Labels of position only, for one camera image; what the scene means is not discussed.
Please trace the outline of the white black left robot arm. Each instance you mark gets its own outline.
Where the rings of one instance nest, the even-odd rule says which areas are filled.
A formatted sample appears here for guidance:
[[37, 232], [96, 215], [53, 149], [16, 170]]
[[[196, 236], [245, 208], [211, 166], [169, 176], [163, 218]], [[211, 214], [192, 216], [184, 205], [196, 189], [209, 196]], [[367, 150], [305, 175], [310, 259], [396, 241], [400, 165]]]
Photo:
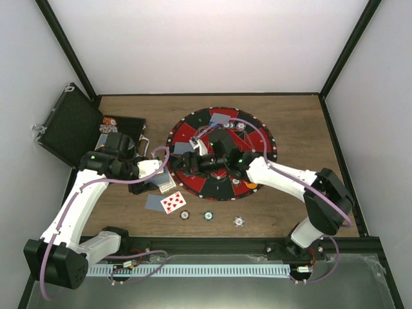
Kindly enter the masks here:
[[81, 242], [85, 224], [102, 193], [111, 183], [140, 184], [163, 172], [157, 156], [138, 157], [134, 140], [109, 133], [106, 140], [81, 159], [75, 183], [59, 213], [38, 240], [26, 242], [23, 252], [31, 275], [47, 283], [76, 289], [89, 267], [112, 255], [118, 260], [131, 253], [128, 231], [106, 227]]

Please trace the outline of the brown poker chip stack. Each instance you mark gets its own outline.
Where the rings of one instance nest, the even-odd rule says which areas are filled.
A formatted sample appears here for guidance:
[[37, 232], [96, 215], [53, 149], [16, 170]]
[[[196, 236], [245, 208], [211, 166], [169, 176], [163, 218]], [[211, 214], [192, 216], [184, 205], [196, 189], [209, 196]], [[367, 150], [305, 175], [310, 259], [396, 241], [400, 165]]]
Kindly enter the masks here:
[[183, 220], [189, 219], [189, 216], [190, 216], [190, 213], [188, 211], [181, 211], [181, 213], [180, 213], [180, 217]]

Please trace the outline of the blue patterned card deck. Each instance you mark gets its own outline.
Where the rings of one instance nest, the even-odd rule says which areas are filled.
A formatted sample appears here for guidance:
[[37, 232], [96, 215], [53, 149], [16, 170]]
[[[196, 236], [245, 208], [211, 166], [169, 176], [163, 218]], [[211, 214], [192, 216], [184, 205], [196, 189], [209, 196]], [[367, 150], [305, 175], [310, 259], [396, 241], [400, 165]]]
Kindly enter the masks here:
[[149, 182], [158, 187], [168, 186], [170, 184], [169, 172], [165, 171], [162, 174], [157, 174], [156, 176], [152, 177]]

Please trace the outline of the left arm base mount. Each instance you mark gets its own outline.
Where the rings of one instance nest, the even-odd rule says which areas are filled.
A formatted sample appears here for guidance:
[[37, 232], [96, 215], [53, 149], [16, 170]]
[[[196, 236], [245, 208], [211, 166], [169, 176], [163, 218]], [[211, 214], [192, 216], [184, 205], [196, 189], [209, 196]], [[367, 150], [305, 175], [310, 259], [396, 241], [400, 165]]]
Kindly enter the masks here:
[[139, 248], [135, 248], [133, 245], [121, 245], [119, 250], [114, 254], [110, 254], [107, 257], [104, 257], [104, 261], [126, 261], [126, 260], [137, 260], [137, 261], [145, 261], [148, 260], [147, 256], [139, 256], [139, 257], [131, 257], [137, 254], [143, 254], [145, 250], [140, 250]]

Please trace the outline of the blue white poker chip stack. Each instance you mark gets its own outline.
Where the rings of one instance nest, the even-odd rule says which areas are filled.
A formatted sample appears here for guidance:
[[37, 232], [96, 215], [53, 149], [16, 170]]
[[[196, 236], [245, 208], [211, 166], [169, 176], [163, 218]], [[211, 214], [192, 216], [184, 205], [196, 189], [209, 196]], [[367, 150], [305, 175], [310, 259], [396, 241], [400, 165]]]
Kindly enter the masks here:
[[237, 216], [237, 217], [234, 218], [233, 224], [236, 227], [242, 227], [242, 226], [244, 226], [245, 221], [241, 216]]

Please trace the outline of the teal poker chip stack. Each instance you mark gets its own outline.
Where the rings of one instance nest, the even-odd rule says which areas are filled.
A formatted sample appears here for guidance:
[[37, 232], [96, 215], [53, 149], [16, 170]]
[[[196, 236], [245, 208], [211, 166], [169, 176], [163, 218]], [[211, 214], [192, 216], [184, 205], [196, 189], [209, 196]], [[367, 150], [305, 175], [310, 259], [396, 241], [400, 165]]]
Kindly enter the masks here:
[[203, 213], [203, 218], [207, 221], [211, 221], [214, 218], [214, 213], [211, 211], [206, 211]]

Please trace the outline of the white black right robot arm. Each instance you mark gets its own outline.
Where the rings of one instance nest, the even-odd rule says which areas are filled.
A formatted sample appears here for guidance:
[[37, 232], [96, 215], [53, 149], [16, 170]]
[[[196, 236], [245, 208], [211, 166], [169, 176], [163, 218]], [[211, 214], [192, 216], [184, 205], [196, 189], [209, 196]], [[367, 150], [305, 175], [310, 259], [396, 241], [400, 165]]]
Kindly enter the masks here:
[[204, 178], [224, 170], [237, 180], [269, 186], [301, 200], [307, 217], [287, 237], [285, 247], [291, 258], [303, 258], [314, 241], [352, 225], [349, 213], [354, 199], [332, 170], [294, 169], [271, 162], [265, 153], [242, 151], [225, 129], [214, 130], [208, 139], [211, 153], [200, 138], [191, 138], [193, 150], [178, 155], [172, 169]]

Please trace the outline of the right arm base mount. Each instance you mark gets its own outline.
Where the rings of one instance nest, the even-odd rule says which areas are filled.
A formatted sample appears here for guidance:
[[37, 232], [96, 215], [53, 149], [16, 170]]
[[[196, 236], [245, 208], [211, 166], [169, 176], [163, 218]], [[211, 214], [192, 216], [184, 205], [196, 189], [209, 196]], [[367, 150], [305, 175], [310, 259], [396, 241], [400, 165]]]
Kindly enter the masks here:
[[301, 248], [297, 245], [286, 243], [271, 242], [265, 247], [265, 253], [268, 259], [283, 261], [284, 263], [304, 263], [313, 258], [315, 260], [324, 260], [324, 254], [315, 251], [312, 248]]

